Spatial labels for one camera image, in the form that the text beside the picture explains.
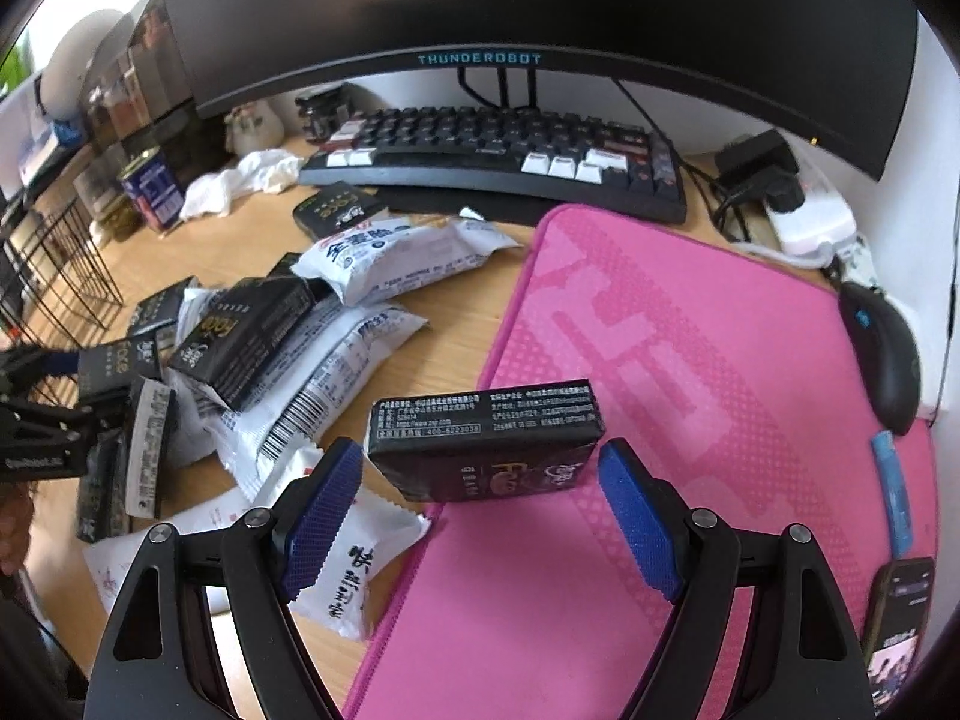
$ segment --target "human hand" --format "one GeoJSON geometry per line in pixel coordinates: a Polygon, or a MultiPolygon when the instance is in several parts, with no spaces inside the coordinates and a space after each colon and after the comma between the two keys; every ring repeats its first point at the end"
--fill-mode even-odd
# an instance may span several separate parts
{"type": "Polygon", "coordinates": [[[13,576],[23,567],[32,519],[34,501],[29,485],[11,485],[0,502],[0,573],[13,576]]]}

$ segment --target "metal screw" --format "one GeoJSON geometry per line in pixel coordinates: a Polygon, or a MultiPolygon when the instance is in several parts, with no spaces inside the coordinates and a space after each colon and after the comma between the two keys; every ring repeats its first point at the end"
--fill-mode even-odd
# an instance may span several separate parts
{"type": "Polygon", "coordinates": [[[790,538],[798,544],[808,544],[813,540],[813,533],[810,533],[810,528],[805,525],[791,525],[789,533],[790,538]]]}
{"type": "Polygon", "coordinates": [[[262,528],[270,522],[270,509],[250,509],[244,514],[243,522],[248,528],[262,528]]]}
{"type": "Polygon", "coordinates": [[[174,529],[172,526],[166,522],[161,522],[160,525],[155,525],[150,528],[150,541],[155,544],[162,544],[167,541],[170,536],[173,536],[173,533],[174,529]]]}
{"type": "Polygon", "coordinates": [[[715,528],[718,522],[717,515],[710,509],[694,509],[693,514],[690,514],[690,519],[698,528],[705,529],[715,528]]]}

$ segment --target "computer monitor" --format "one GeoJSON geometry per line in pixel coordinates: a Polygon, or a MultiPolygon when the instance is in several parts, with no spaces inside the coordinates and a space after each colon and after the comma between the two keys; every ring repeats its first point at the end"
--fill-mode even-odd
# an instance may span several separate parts
{"type": "Polygon", "coordinates": [[[910,85],[910,0],[166,0],[200,112],[419,68],[616,76],[722,103],[880,177],[910,85]]]}

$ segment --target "crumpled tissue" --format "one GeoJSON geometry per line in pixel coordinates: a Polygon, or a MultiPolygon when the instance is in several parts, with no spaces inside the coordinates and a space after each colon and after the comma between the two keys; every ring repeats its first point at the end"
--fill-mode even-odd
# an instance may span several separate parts
{"type": "Polygon", "coordinates": [[[270,148],[248,154],[236,167],[202,175],[187,188],[181,219],[204,214],[225,217],[232,201],[255,191],[280,194],[296,183],[305,161],[284,148],[270,148]]]}

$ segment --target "purple can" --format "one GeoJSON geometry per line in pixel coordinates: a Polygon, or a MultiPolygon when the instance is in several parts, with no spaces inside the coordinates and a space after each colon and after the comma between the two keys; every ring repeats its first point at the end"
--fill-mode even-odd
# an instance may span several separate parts
{"type": "Polygon", "coordinates": [[[117,177],[152,230],[164,232],[176,224],[184,207],[184,193],[159,148],[134,157],[117,177]]]}

